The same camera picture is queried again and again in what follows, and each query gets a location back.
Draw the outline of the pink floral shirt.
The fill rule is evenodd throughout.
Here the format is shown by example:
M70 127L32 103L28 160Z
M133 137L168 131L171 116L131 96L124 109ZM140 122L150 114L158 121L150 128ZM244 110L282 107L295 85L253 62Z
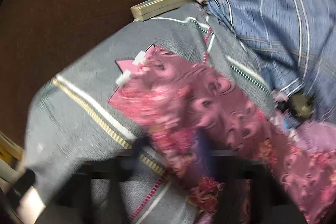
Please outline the pink floral shirt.
M196 148L218 149L261 161L308 223L318 223L335 201L335 150L309 153L296 130L275 125L228 78L159 46L135 60L116 62L122 75L109 103L145 128L176 175L190 184L194 202L217 211L222 184L199 165Z

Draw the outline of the grey striped pillow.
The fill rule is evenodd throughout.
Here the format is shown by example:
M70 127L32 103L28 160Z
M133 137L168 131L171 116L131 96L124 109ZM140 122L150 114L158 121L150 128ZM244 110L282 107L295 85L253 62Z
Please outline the grey striped pillow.
M199 5L133 22L57 74L31 102L25 166L36 174L34 187L44 203L84 160L112 157L141 136L140 127L108 99L120 75L115 61L134 59L151 45L192 62L209 53L211 66L235 81L265 114L273 110L256 55Z

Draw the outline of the purple floral bed sheet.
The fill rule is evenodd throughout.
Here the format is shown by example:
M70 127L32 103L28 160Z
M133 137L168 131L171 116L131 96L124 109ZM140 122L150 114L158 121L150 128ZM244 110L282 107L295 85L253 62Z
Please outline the purple floral bed sheet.
M309 153L335 150L335 124L329 122L304 122L296 129L297 145Z

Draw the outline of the blue plaid quilt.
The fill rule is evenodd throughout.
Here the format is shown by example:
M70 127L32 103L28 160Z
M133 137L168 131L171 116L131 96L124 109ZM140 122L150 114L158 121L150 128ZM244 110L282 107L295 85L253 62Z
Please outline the blue plaid quilt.
M210 12L257 57L271 89L314 98L335 122L335 0L210 0Z

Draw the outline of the cream flat box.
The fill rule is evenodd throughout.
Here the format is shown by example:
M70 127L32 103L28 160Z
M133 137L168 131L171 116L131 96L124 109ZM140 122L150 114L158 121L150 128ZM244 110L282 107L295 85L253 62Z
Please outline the cream flat box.
M193 0L147 0L130 8L134 21L145 21L177 9Z

